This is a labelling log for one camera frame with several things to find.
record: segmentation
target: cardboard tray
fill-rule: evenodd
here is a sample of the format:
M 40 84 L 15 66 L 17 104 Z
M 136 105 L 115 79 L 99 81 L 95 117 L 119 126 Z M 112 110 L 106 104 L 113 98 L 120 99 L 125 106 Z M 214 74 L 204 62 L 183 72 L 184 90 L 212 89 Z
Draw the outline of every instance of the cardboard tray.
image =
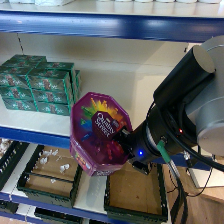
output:
M 31 200 L 72 208 L 82 169 L 66 149 L 58 149 L 56 156 L 48 156 L 48 162 L 41 164 L 40 159 L 46 157 L 43 152 L 50 149 L 57 150 L 54 147 L 37 146 L 19 178 L 17 189 L 23 191 Z M 65 163 L 70 164 L 71 168 L 60 173 L 59 168 Z
M 109 218 L 130 223 L 162 223 L 168 220 L 162 166 L 157 164 L 148 176 L 126 163 L 107 177 L 104 209 Z
M 17 203 L 0 200 L 0 211 L 1 212 L 15 214 L 18 207 L 19 207 L 19 204 L 17 204 Z
M 29 143 L 14 141 L 0 159 L 0 190 L 8 181 L 12 171 L 20 161 Z
M 36 208 L 34 215 L 41 218 L 46 223 L 52 224 L 81 224 L 82 218 L 60 212 L 53 212 L 47 209 Z

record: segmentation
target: stack of green boxes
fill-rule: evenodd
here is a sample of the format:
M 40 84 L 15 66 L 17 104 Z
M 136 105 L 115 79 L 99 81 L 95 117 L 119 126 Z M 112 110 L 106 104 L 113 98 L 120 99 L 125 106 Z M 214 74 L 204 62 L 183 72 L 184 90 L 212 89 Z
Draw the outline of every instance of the stack of green boxes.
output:
M 80 97 L 80 71 L 75 70 L 74 63 L 65 62 L 41 62 L 38 64 L 37 68 L 47 69 L 47 70 L 58 70 L 67 71 L 70 77 L 71 89 L 74 96 L 74 101 L 76 102 Z
M 44 56 L 15 55 L 0 66 L 0 94 L 7 109 L 36 111 L 27 75 Z
M 69 116 L 80 96 L 80 71 L 74 70 L 73 63 L 46 62 L 41 56 L 37 62 L 35 57 L 15 55 L 0 66 L 0 94 L 6 108 Z
M 74 99 L 67 71 L 33 69 L 28 82 L 38 111 L 70 115 Z

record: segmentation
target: cable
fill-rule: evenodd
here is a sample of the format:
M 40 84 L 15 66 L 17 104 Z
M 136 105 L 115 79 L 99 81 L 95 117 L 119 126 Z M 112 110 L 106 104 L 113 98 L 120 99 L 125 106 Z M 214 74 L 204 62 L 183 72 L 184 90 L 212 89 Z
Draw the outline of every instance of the cable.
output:
M 169 174 L 170 174 L 170 180 L 171 180 L 171 182 L 173 183 L 173 186 L 174 186 L 175 188 L 177 188 L 176 184 L 173 182 L 173 178 L 172 178 L 172 176 L 171 176 L 170 169 L 169 169 Z
M 199 192 L 199 193 L 196 194 L 196 195 L 190 195 L 190 194 L 187 193 L 187 197 L 192 197 L 192 198 L 194 198 L 194 197 L 197 197 L 197 196 L 199 196 L 200 194 L 202 194 L 203 191 L 205 190 L 205 188 L 207 187 L 207 184 L 208 184 L 208 181 L 209 181 L 209 179 L 210 179 L 210 177 L 211 177 L 211 174 L 212 174 L 212 168 L 211 168 L 211 170 L 210 170 L 210 174 L 209 174 L 208 179 L 207 179 L 207 181 L 206 181 L 206 183 L 205 183 L 205 186 L 203 187 L 203 189 L 201 190 L 201 192 Z
M 177 187 L 175 187 L 175 188 L 174 188 L 173 190 L 171 190 L 171 191 L 167 191 L 166 193 L 167 193 L 167 194 L 172 193 L 172 192 L 174 192 L 176 189 L 177 189 Z
M 166 164 L 169 167 L 170 172 L 172 173 L 173 177 L 177 181 L 178 197 L 177 197 L 177 199 L 176 199 L 176 201 L 175 201 L 175 203 L 172 207 L 172 210 L 171 210 L 172 211 L 171 213 L 174 213 L 174 214 L 172 214 L 172 223 L 174 224 L 176 222 L 177 214 L 180 210 L 180 206 L 181 206 L 182 201 L 183 201 L 184 211 L 183 211 L 182 218 L 181 218 L 181 224 L 185 224 L 186 221 L 187 221 L 187 216 L 188 216 L 188 206 L 187 206 L 186 194 L 185 194 L 183 185 L 182 185 L 182 183 L 180 181 L 180 178 L 179 178 L 180 174 L 179 174 L 173 160 L 170 158 L 169 154 L 167 153 L 167 151 L 165 149 L 166 142 L 167 142 L 167 139 L 165 138 L 165 136 L 162 136 L 161 140 L 157 144 L 157 149 L 161 153 L 164 161 L 166 162 Z
M 192 148 L 190 148 L 186 143 L 184 143 L 181 139 L 179 139 L 171 130 L 171 128 L 167 125 L 166 121 L 164 120 L 164 117 L 162 116 L 161 111 L 158 108 L 158 112 L 161 118 L 161 121 L 164 125 L 164 127 L 166 128 L 169 136 L 177 143 L 179 144 L 185 151 L 187 151 L 188 153 L 190 153 L 193 157 L 195 157 L 196 159 L 200 160 L 202 163 L 211 166 L 217 170 L 220 170 L 222 172 L 224 172 L 224 165 L 216 163 L 212 160 L 208 160 L 207 158 L 205 158 L 204 156 L 198 154 L 196 151 L 194 151 Z
M 183 210 L 183 214 L 182 214 L 182 218 L 181 218 L 181 224 L 185 224 L 187 222 L 187 217 L 188 217 L 188 205 L 187 205 L 187 199 L 186 199 L 186 194 L 183 188 L 183 185 L 180 181 L 180 178 L 176 175 L 176 173 L 174 172 L 175 175 L 175 179 L 177 181 L 178 184 L 178 197 L 177 197 L 177 202 L 175 202 L 175 206 L 178 208 L 176 209 L 173 217 L 172 217 L 172 223 L 176 222 L 176 218 L 180 209 L 180 203 L 183 200 L 184 203 L 184 210 Z

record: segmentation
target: blue shelf edge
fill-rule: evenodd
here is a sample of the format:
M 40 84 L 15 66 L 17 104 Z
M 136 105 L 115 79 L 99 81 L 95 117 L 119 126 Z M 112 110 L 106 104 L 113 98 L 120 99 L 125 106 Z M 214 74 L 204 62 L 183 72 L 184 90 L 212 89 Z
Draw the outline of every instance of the blue shelf edge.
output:
M 59 147 L 64 149 L 69 149 L 69 145 L 70 145 L 70 138 L 66 136 L 51 135 L 46 133 L 25 131 L 20 129 L 5 128 L 5 127 L 0 127 L 0 137 L 9 138 L 16 141 L 39 144 L 39 145 L 49 145 L 49 146 L 54 146 L 54 147 Z M 183 154 L 179 153 L 177 155 L 171 156 L 171 158 L 173 159 L 176 166 L 187 167 Z M 162 158 L 158 158 L 154 160 L 153 162 L 165 164 Z M 193 168 L 207 170 L 207 171 L 210 170 L 209 166 L 201 162 L 198 162 L 197 164 L 195 164 Z
M 11 219 L 18 219 L 18 220 L 21 220 L 21 221 L 26 221 L 25 216 L 19 215 L 19 214 L 11 214 L 11 213 L 0 211 L 0 216 L 11 218 Z
M 201 43 L 224 18 L 0 11 L 0 32 Z
M 77 209 L 77 208 L 65 208 L 65 207 L 58 206 L 58 205 L 47 204 L 47 203 L 43 203 L 43 202 L 39 202 L 39 201 L 30 200 L 28 198 L 17 196 L 17 195 L 12 195 L 12 201 L 15 203 L 28 204 L 28 205 L 36 206 L 39 208 L 48 209 L 51 211 L 57 211 L 57 212 L 74 215 L 74 216 L 78 216 L 78 217 L 82 217 L 82 218 L 98 220 L 101 222 L 108 222 L 108 223 L 113 223 L 113 224 L 129 224 L 127 222 L 109 219 L 106 214 L 96 213 L 96 212 L 92 212 L 92 211 L 85 211 L 85 210 L 81 210 L 81 209 Z
M 40 132 L 0 127 L 0 137 L 11 140 L 69 149 L 70 138 Z

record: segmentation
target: label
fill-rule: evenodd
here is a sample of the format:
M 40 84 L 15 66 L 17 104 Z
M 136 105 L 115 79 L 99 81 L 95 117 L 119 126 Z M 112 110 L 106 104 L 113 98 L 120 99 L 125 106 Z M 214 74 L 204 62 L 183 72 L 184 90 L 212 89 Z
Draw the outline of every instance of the label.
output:
M 100 139 L 112 139 L 119 124 L 107 112 L 97 111 L 92 117 L 93 132 Z

